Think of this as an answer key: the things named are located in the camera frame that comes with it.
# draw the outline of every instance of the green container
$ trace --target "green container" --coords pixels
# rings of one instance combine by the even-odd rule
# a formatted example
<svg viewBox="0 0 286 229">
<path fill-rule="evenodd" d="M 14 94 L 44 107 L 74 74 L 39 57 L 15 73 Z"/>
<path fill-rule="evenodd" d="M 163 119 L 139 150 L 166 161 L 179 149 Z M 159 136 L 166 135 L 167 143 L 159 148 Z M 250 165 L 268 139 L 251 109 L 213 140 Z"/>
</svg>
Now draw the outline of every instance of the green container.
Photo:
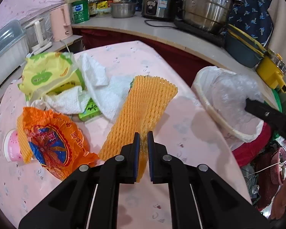
<svg viewBox="0 0 286 229">
<path fill-rule="evenodd" d="M 74 23 L 80 23 L 89 20 L 88 0 L 73 2 L 71 6 Z"/>
<path fill-rule="evenodd" d="M 96 106 L 95 102 L 90 99 L 85 111 L 81 114 L 78 114 L 78 117 L 81 121 L 87 121 L 97 115 L 100 115 L 102 112 L 99 110 L 98 106 Z"/>
</svg>

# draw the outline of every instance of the rice cooker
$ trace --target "rice cooker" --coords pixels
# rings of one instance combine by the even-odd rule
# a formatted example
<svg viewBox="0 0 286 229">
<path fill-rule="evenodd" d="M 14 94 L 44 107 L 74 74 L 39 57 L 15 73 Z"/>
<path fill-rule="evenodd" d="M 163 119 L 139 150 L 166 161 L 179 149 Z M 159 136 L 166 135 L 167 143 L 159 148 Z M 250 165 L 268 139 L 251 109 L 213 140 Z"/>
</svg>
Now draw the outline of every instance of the rice cooker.
<svg viewBox="0 0 286 229">
<path fill-rule="evenodd" d="M 143 0 L 142 16 L 153 19 L 174 20 L 177 12 L 177 1 Z"/>
</svg>

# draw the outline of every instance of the white kettle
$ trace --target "white kettle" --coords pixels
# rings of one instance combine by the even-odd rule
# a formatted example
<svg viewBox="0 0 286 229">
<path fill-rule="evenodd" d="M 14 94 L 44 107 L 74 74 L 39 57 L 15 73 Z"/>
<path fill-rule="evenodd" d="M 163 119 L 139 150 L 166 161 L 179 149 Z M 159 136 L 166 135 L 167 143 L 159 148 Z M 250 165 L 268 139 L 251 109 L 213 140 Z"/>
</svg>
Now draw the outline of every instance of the white kettle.
<svg viewBox="0 0 286 229">
<path fill-rule="evenodd" d="M 47 38 L 43 18 L 35 19 L 25 26 L 29 47 L 36 55 L 52 46 L 52 42 Z"/>
</svg>

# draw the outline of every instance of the yellow plastic bag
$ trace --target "yellow plastic bag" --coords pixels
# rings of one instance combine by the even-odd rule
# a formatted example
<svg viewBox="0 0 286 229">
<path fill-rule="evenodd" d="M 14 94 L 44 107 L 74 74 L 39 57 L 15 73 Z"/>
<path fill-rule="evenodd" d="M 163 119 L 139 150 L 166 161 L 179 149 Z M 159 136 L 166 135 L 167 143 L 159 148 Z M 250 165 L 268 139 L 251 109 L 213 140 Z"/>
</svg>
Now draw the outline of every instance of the yellow plastic bag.
<svg viewBox="0 0 286 229">
<path fill-rule="evenodd" d="M 60 92 L 85 83 L 80 70 L 73 64 L 72 53 L 40 53 L 27 59 L 19 89 L 29 101 L 40 99 L 45 94 Z"/>
</svg>

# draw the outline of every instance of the green box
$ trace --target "green box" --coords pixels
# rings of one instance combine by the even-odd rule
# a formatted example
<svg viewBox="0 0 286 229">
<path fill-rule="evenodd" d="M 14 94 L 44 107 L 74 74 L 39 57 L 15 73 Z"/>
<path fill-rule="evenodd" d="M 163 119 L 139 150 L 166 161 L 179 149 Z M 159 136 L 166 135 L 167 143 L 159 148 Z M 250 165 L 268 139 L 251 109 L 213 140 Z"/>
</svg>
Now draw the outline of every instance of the green box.
<svg viewBox="0 0 286 229">
<path fill-rule="evenodd" d="M 78 114 L 78 117 L 81 121 L 87 121 L 97 115 L 100 115 L 102 112 L 99 110 L 98 106 L 96 106 L 95 102 L 90 99 L 85 111 L 81 114 Z"/>
</svg>

